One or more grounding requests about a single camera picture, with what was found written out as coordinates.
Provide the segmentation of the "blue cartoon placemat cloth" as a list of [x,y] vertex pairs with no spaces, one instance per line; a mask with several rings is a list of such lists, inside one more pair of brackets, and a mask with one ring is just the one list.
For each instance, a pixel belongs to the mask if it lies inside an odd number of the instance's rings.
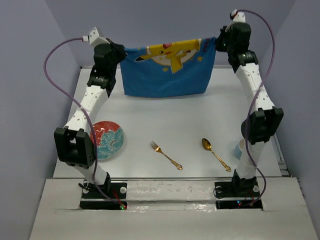
[[124,93],[131,97],[170,98],[202,94],[211,79],[215,37],[126,48],[120,63]]

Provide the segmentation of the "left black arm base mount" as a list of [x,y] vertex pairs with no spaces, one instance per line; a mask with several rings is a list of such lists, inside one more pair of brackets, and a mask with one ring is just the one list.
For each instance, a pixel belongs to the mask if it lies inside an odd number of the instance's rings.
[[127,188],[126,181],[111,182],[110,191],[107,192],[100,186],[102,194],[94,184],[78,183],[81,188],[79,207],[82,210],[126,210],[127,209]]

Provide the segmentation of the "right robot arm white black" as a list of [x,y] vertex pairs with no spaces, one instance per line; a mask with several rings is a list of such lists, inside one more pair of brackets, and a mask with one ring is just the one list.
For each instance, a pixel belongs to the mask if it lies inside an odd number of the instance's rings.
[[214,194],[218,199],[244,198],[258,188],[260,155],[284,116],[283,109],[277,108],[267,94],[258,58],[249,50],[250,37],[250,25],[236,22],[224,26],[215,40],[216,50],[227,53],[228,62],[249,102],[246,119],[241,124],[244,149],[231,181],[215,183]]

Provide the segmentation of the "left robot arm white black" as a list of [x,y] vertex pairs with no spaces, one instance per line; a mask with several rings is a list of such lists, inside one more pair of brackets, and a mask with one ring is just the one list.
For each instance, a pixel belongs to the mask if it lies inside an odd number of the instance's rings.
[[124,46],[103,39],[94,46],[94,66],[91,69],[85,93],[77,109],[64,127],[54,131],[58,159],[78,170],[93,185],[97,196],[110,194],[111,178],[98,164],[98,137],[93,130],[93,120],[110,97],[116,84],[117,65],[126,53]]

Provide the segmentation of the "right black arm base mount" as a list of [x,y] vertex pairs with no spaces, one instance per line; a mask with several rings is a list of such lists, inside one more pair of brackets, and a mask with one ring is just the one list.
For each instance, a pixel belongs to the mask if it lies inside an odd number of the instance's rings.
[[218,210],[263,209],[262,201],[260,199],[255,201],[260,195],[257,185],[236,192],[231,182],[218,181],[214,183],[212,193],[216,198],[215,205]]

